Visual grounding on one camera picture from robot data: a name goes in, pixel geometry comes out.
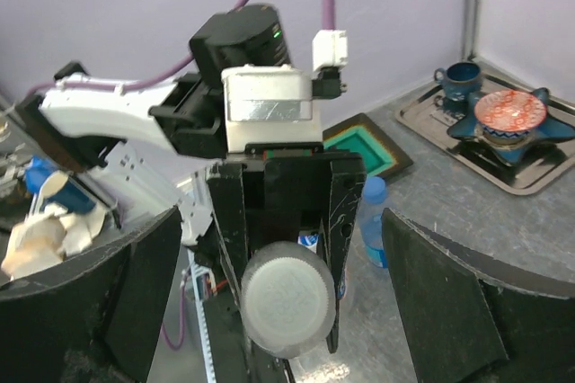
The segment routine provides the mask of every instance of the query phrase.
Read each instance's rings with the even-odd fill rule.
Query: blue star-shaped dish
[[[545,88],[539,88],[531,94],[536,96],[545,105],[548,105],[549,92]],[[490,145],[481,137],[481,133],[477,132],[478,129],[481,129],[481,124],[477,118],[475,118],[473,112],[475,104],[477,104],[482,97],[482,93],[473,93],[467,97],[467,101],[465,102],[444,100],[443,109],[451,114],[451,116],[457,117],[464,115],[461,120],[447,129],[447,134],[458,140],[477,142],[488,147],[493,151],[494,155],[506,165],[517,165],[523,159],[526,151],[532,147],[543,144],[561,143],[575,138],[575,129],[571,125],[557,120],[547,113],[544,122],[531,131],[530,136],[523,145],[509,145],[505,148]]]

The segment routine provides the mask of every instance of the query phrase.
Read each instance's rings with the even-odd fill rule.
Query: plastic bottle
[[[369,261],[380,268],[387,268],[382,238],[381,216],[388,206],[385,181],[374,176],[367,178],[359,205],[357,222]]]

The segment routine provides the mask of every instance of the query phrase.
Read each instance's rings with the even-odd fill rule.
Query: blue mug
[[[458,62],[445,70],[438,68],[433,79],[441,85],[446,97],[462,102],[467,95],[480,91],[483,84],[481,68],[473,62]]]

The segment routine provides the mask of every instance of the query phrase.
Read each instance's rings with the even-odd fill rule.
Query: label
[[[299,237],[299,243],[305,246],[314,246],[317,244],[318,235],[305,235]]]
[[[380,268],[387,267],[387,259],[385,258],[384,250],[379,250],[366,245],[366,253],[371,263],[373,263],[375,266]]]
[[[343,277],[341,277],[340,288],[338,289],[338,299],[342,300],[345,298],[346,281],[348,278],[347,270],[343,270]]]

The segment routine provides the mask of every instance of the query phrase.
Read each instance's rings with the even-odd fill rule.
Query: green tray
[[[368,176],[386,178],[413,164],[409,156],[365,113],[327,129],[323,133],[323,145],[360,154]]]

